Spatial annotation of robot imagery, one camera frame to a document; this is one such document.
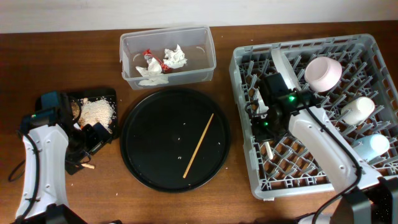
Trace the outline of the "rice and peanut shells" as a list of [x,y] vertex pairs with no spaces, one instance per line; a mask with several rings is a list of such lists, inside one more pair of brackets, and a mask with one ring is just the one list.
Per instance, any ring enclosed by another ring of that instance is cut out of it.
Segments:
[[77,123],[81,128],[87,124],[94,126],[100,123],[109,133],[113,133],[110,126],[112,119],[115,118],[115,110],[109,101],[105,98],[99,98],[96,101],[84,98],[80,100],[80,103],[82,112]]

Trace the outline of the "grey plate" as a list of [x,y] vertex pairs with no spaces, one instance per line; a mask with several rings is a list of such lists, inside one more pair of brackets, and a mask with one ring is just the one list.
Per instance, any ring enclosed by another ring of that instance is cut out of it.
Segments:
[[271,56],[275,68],[279,73],[278,78],[275,78],[275,81],[273,81],[273,85],[277,87],[277,91],[272,94],[272,99],[283,111],[284,116],[290,116],[294,107],[289,100],[289,96],[297,88],[298,80],[287,57],[281,50],[272,50]]

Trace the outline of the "pink bowl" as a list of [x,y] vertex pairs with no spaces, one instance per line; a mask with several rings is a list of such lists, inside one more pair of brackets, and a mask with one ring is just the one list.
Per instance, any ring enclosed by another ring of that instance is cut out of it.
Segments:
[[342,76],[341,64],[332,58],[318,57],[305,68],[305,81],[316,92],[332,89]]

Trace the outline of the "white tissue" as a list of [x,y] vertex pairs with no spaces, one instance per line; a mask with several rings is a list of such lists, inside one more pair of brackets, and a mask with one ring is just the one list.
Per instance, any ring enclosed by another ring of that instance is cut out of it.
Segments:
[[136,70],[146,79],[139,82],[140,86],[156,86],[168,84],[168,78],[162,77],[162,67],[160,63],[155,58],[147,59],[147,68],[136,67]]
[[164,54],[163,63],[169,68],[181,68],[187,63],[185,54],[179,45],[177,45],[175,50],[165,49]]

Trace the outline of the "white cup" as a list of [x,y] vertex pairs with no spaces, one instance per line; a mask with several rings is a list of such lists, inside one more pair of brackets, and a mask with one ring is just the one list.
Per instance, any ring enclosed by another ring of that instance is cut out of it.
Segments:
[[373,113],[375,107],[372,99],[361,96],[341,109],[343,121],[349,125],[358,125]]

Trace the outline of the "red snack wrapper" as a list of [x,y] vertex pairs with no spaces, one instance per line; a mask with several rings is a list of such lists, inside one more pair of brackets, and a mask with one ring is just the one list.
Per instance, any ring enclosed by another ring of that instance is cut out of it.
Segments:
[[163,63],[158,57],[156,57],[155,55],[153,55],[152,52],[150,51],[150,49],[145,50],[145,51],[143,52],[143,55],[144,55],[144,58],[145,58],[146,60],[148,60],[148,59],[153,59],[153,58],[154,58],[154,59],[159,63],[159,65],[161,66],[163,72],[169,73],[169,72],[172,70],[172,69],[171,69],[170,67],[168,67],[165,63]]

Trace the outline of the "light blue cup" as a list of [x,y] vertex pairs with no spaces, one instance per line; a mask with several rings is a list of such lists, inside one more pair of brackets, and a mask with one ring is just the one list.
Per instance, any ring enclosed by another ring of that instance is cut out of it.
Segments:
[[382,134],[372,134],[353,142],[353,149],[365,161],[370,161],[384,154],[389,148],[389,140]]

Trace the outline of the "white plastic fork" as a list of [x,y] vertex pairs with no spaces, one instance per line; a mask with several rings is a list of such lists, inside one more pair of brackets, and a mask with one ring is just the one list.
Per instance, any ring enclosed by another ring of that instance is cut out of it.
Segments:
[[265,147],[266,147],[266,152],[267,152],[267,156],[270,160],[272,160],[274,158],[273,152],[272,152],[272,148],[271,145],[269,143],[269,141],[266,141],[264,143]]

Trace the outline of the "brown walnut shell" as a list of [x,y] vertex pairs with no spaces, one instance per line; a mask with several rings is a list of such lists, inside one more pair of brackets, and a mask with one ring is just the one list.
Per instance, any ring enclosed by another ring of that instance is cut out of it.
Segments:
[[78,106],[78,103],[72,101],[71,103],[71,108],[72,108],[72,113],[73,113],[73,119],[77,119],[77,117],[80,114],[80,107]]

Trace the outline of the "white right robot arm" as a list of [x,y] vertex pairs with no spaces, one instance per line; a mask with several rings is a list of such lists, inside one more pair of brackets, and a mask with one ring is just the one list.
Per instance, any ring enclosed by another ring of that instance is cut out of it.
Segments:
[[336,194],[296,223],[397,223],[397,179],[364,162],[309,91],[262,90],[268,110],[255,130],[269,140],[290,133],[317,161]]

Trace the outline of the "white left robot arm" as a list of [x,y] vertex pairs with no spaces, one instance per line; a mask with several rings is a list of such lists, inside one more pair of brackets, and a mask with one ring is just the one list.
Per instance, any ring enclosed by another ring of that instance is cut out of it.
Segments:
[[24,188],[16,223],[83,223],[66,193],[65,171],[77,172],[113,137],[97,123],[78,129],[72,109],[42,108],[23,117],[19,129],[25,147]]

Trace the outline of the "stray peanut shell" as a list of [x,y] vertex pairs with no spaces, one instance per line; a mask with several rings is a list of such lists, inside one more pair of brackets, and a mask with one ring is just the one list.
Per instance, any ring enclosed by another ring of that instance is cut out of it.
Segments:
[[81,166],[83,166],[83,167],[85,167],[85,168],[89,168],[89,169],[95,169],[95,166],[94,166],[94,165],[87,164],[87,163],[81,164]]

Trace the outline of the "black rectangular tray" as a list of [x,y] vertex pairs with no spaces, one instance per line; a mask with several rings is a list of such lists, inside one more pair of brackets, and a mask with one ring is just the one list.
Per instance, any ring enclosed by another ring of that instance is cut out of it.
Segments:
[[[88,98],[90,101],[96,101],[99,98],[105,98],[107,101],[114,106],[115,110],[115,118],[112,119],[111,130],[113,131],[113,139],[117,138],[117,130],[118,130],[118,117],[117,117],[117,105],[116,105],[116,91],[112,88],[97,88],[97,89],[89,89],[83,91],[74,91],[66,93],[72,101],[78,103],[78,106],[81,109],[80,100],[84,98]],[[21,124],[21,129],[25,132],[30,131],[31,129],[38,128],[41,126],[55,126],[59,125],[63,131],[68,136],[68,139],[76,144],[83,144],[86,141],[85,133],[82,131],[82,128],[74,127],[74,124],[78,124],[77,121],[80,119],[80,115],[82,110],[80,110],[80,114],[77,119],[73,119],[69,114],[62,111],[59,108],[50,108],[41,110],[39,107],[40,97],[35,102],[35,113],[32,115],[28,115],[25,119],[27,124]]]

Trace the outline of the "wooden chopstick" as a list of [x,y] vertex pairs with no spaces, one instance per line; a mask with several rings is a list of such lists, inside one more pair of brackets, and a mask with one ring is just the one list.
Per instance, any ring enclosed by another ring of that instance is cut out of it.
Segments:
[[203,132],[201,134],[201,136],[200,136],[198,144],[197,144],[197,146],[196,146],[196,148],[195,148],[195,150],[194,150],[194,152],[192,154],[192,157],[191,157],[191,159],[190,159],[190,161],[189,161],[189,163],[187,165],[187,168],[185,169],[185,172],[183,174],[183,179],[186,179],[186,177],[187,177],[187,175],[189,173],[189,170],[190,170],[190,168],[191,168],[191,166],[192,166],[192,164],[193,164],[193,162],[194,162],[194,160],[196,158],[198,150],[199,150],[199,148],[200,148],[200,146],[201,146],[201,144],[202,144],[202,142],[203,142],[203,140],[204,140],[204,138],[206,136],[206,133],[208,132],[208,129],[210,127],[210,124],[211,124],[211,122],[213,120],[214,115],[215,115],[214,113],[211,114],[211,116],[210,116],[210,118],[209,118],[209,120],[208,120],[208,122],[207,122],[207,124],[206,124],[206,126],[205,126],[205,128],[204,128],[204,130],[203,130]]

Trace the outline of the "round black tray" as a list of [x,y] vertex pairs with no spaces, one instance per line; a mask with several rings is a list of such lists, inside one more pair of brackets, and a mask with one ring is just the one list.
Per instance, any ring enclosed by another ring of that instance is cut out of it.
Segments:
[[127,115],[120,135],[121,155],[130,173],[149,188],[168,193],[206,184],[222,168],[230,145],[229,123],[220,106],[208,95],[186,88],[159,90],[144,98]]

